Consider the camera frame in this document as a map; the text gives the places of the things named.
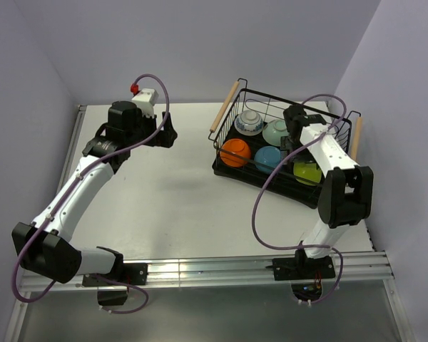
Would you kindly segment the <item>pale green ceramic bowl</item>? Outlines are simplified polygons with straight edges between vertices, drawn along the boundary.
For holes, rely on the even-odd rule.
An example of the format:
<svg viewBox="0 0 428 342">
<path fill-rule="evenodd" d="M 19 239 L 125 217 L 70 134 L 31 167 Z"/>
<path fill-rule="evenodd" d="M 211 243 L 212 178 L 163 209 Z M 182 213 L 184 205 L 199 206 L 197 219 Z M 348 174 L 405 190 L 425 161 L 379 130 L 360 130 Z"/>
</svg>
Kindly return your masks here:
<svg viewBox="0 0 428 342">
<path fill-rule="evenodd" d="M 281 138 L 289 135 L 286 123 L 283 119 L 276 119 L 269 122 L 262 131 L 263 139 L 268 145 L 280 147 Z"/>
</svg>

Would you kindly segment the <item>blue ceramic bowl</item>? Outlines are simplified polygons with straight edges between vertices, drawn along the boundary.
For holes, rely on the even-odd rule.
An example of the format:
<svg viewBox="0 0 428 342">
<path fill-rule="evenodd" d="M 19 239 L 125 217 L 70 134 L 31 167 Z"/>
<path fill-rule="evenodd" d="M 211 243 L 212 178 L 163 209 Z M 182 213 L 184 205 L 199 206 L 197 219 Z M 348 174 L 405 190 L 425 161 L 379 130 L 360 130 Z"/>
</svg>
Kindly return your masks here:
<svg viewBox="0 0 428 342">
<path fill-rule="evenodd" d="M 280 161 L 280 150 L 270 145 L 260 148 L 254 156 L 255 167 L 267 175 L 273 172 Z"/>
</svg>

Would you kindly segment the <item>white square bowl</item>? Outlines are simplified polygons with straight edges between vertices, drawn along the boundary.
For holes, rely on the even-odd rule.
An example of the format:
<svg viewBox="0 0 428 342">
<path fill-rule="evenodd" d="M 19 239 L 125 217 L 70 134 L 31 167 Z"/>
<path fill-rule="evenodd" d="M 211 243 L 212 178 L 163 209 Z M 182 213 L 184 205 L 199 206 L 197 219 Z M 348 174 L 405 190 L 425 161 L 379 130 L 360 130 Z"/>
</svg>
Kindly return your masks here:
<svg viewBox="0 0 428 342">
<path fill-rule="evenodd" d="M 318 185 L 322 180 L 322 170 L 316 163 L 295 162 L 293 175 L 299 183 L 309 186 Z"/>
</svg>

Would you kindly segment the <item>blue white patterned bowl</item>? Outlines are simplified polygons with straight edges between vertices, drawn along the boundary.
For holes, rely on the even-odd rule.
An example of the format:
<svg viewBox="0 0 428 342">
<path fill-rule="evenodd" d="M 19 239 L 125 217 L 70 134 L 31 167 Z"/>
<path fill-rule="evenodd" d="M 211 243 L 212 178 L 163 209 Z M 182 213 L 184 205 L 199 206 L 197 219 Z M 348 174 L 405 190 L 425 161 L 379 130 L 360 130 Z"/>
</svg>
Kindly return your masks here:
<svg viewBox="0 0 428 342">
<path fill-rule="evenodd" d="M 259 113 L 254 110 L 244 110 L 237 115 L 234 126 L 236 130 L 245 136 L 255 136 L 262 132 L 264 121 Z"/>
</svg>

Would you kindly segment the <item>orange bowl white inside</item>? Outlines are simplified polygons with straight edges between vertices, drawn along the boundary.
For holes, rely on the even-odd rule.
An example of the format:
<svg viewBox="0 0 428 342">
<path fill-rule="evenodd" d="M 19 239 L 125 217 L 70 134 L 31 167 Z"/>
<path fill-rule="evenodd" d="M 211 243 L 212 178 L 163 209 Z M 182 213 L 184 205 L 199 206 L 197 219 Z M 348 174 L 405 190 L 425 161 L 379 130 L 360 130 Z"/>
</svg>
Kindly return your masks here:
<svg viewBox="0 0 428 342">
<path fill-rule="evenodd" d="M 251 157 L 250 147 L 239 138 L 229 139 L 221 147 L 220 159 L 229 167 L 243 167 Z"/>
</svg>

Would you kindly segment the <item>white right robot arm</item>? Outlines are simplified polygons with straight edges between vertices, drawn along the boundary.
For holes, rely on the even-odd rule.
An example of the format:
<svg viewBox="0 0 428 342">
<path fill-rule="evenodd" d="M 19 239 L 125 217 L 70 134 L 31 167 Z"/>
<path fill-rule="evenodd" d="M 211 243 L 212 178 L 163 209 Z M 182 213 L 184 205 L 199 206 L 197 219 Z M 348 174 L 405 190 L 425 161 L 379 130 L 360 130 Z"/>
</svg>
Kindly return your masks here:
<svg viewBox="0 0 428 342">
<path fill-rule="evenodd" d="M 317 205 L 319 219 L 302 241 L 305 254 L 294 262 L 296 273 L 308 278 L 319 269 L 318 259 L 326 257 L 350 227 L 369 217 L 374 174 L 341 148 L 320 114 L 308 114 L 297 104 L 286 108 L 283 117 L 292 148 L 308 151 L 324 176 Z"/>
</svg>

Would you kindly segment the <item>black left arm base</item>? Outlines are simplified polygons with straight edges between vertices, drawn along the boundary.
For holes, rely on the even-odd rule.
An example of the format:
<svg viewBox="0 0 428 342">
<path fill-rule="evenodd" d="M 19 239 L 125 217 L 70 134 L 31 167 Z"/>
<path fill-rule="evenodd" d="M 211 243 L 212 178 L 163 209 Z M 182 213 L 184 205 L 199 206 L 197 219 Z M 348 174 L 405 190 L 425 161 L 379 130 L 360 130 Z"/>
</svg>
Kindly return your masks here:
<svg viewBox="0 0 428 342">
<path fill-rule="evenodd" d="M 101 306 L 123 306 L 128 300 L 132 286 L 143 286 L 146 284 L 148 265 L 146 263 L 125 263 L 116 271 L 109 274 L 84 275 L 82 287 L 97 288 L 97 302 Z M 121 283 L 125 290 L 107 291 L 100 287 L 117 286 Z"/>
</svg>

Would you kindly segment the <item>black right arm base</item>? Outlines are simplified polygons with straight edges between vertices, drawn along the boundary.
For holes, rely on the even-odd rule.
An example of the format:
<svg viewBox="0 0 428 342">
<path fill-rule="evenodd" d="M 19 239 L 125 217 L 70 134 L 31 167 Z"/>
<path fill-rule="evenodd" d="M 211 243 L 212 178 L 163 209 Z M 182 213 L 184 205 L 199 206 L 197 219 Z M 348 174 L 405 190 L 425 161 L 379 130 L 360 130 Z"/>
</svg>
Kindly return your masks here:
<svg viewBox="0 0 428 342">
<path fill-rule="evenodd" d="M 268 266 L 272 269 L 275 281 L 334 279 L 335 267 L 332 259 L 326 256 L 322 259 L 307 259 L 298 261 L 295 257 L 276 258 Z"/>
</svg>

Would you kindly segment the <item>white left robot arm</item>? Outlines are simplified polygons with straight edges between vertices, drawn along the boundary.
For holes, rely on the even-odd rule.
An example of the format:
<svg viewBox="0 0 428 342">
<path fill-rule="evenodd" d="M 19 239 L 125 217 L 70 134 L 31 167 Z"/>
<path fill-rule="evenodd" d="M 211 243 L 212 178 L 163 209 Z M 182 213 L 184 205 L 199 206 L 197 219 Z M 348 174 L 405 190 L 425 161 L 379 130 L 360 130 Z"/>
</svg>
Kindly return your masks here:
<svg viewBox="0 0 428 342">
<path fill-rule="evenodd" d="M 65 284 L 78 275 L 99 274 L 107 284 L 124 278 L 123 255 L 106 247 L 77 249 L 73 233 L 101 188 L 140 146 L 170 148 L 177 133 L 165 110 L 157 123 L 150 100 L 116 101 L 107 121 L 82 151 L 75 171 L 31 223 L 18 223 L 11 237 L 17 266 Z"/>
</svg>

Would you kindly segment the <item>aluminium table edge rail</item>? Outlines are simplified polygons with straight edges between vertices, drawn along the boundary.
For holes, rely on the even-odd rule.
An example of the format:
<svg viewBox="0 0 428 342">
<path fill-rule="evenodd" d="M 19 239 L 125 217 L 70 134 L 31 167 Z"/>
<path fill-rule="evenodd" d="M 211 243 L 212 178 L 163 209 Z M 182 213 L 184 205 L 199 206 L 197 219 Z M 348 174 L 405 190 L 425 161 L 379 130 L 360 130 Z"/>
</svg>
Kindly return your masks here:
<svg viewBox="0 0 428 342">
<path fill-rule="evenodd" d="M 190 288 L 210 286 L 252 286 L 289 283 L 324 287 L 334 284 L 339 273 L 342 281 L 376 281 L 394 278 L 384 252 L 347 252 L 341 259 L 331 254 L 332 264 L 311 275 L 293 276 L 288 255 L 242 256 L 201 259 L 128 260 L 121 283 L 144 289 Z"/>
</svg>

